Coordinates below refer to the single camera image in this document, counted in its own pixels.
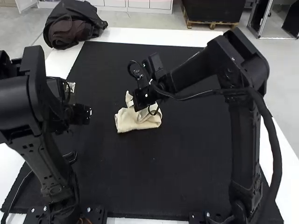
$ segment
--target wooden pallet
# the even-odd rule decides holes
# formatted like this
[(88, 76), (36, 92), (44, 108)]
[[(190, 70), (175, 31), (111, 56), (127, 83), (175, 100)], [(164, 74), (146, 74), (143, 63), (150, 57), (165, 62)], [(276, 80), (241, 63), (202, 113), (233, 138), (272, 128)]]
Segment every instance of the wooden pallet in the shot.
[(236, 26), (238, 26), (238, 22), (207, 22), (207, 21), (191, 21), (189, 20), (188, 16), (187, 16), (187, 12), (185, 10), (185, 7), (183, 4), (181, 4), (182, 7), (182, 11), (183, 11), (183, 16), (187, 25), (188, 29), (192, 29), (192, 25), (194, 24), (209, 24), (210, 25), (210, 29), (215, 29), (216, 25), (230, 25), (231, 28), (235, 28)]

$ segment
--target black rubber mat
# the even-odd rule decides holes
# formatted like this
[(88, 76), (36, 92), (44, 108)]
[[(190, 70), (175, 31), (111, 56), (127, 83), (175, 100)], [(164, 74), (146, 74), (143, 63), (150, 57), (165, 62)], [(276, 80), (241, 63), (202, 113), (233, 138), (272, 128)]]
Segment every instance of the black rubber mat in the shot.
[[(77, 84), (78, 102), (93, 109), (91, 123), (74, 127), (73, 136), (56, 137), (63, 154), (78, 151), (73, 167), (83, 204), (102, 204), (114, 217), (188, 220), (189, 212), (204, 210), (229, 215), (231, 134), (228, 107), (222, 96), (188, 102), (168, 100), (161, 105), (163, 121), (158, 129), (117, 134), (114, 122), (114, 114), (125, 107), (126, 90), (136, 88), (127, 73), (129, 60), (142, 61), (158, 52), (170, 70), (199, 50), (84, 44), (68, 80)], [(187, 91), (212, 88), (219, 88), (216, 77)], [(2, 211), (28, 171), (24, 165)], [(32, 177), (13, 211), (26, 213), (37, 205), (42, 205), (40, 184)], [(267, 219), (283, 223), (276, 204), (269, 208)]]

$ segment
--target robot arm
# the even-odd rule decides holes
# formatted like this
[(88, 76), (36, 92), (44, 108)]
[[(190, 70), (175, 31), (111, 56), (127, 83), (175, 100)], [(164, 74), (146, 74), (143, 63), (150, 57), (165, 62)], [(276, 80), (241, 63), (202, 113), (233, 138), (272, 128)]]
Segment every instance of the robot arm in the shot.
[[(263, 96), (269, 76), (266, 59), (239, 30), (230, 30), (211, 40), (207, 47), (185, 63), (167, 73), (158, 54), (151, 55), (142, 65), (131, 61), (128, 72), (137, 80), (133, 92), (135, 110), (139, 111), (157, 100), (173, 98), (189, 100), (222, 94), (228, 103), (232, 133), (232, 174), (229, 198), (232, 214), (238, 224), (256, 223), (263, 196), (259, 164), (261, 114), (269, 132), (273, 151), (274, 172), (266, 201), (275, 199), (282, 175), (281, 154), (271, 114)], [(178, 93), (201, 80), (217, 75), (221, 89), (189, 96)], [(208, 223), (216, 223), (209, 216)]]
[(71, 94), (65, 80), (46, 77), (40, 46), (12, 61), (0, 51), (0, 143), (18, 152), (39, 179), (48, 223), (74, 224), (80, 216), (76, 175), (52, 137), (71, 124), (89, 124), (91, 109), (70, 104)]

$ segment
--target beige cloth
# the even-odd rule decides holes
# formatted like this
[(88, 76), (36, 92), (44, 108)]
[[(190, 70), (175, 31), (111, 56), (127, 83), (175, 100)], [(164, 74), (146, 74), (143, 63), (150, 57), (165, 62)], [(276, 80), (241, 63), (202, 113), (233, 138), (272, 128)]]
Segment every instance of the beige cloth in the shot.
[[(126, 104), (127, 108), (121, 108), (114, 117), (117, 133), (156, 128), (161, 125), (161, 110), (159, 109), (155, 116), (149, 114), (148, 108), (135, 112), (133, 97), (129, 94), (129, 91), (126, 92)], [(154, 105), (151, 105), (149, 109), (150, 112), (154, 114), (157, 108), (158, 104), (155, 103)]]

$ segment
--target floor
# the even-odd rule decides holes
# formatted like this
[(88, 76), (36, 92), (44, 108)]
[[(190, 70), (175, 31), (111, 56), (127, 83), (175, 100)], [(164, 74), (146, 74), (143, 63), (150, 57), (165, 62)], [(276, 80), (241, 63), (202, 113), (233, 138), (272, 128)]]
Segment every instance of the floor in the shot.
[[(51, 49), (43, 40), (42, 30), (50, 12), (49, 9), (32, 8), (19, 15), (16, 8), (0, 7), (0, 49), (5, 49), (14, 58), (22, 56), (24, 47), (39, 44), (43, 46), (47, 57)], [(99, 15), (108, 21), (110, 27), (187, 29), (177, 0), (171, 15), (108, 11), (100, 11)], [(299, 41), (257, 40), (246, 28), (248, 19), (249, 12), (244, 12), (239, 28), (267, 58), (271, 68), (266, 103), (299, 157)], [(275, 26), (276, 19), (274, 15), (269, 24)], [(192, 29), (209, 30), (207, 26)], [(219, 31), (227, 29), (226, 26), (216, 27)], [(265, 28), (265, 36), (274, 34), (273, 29)]]

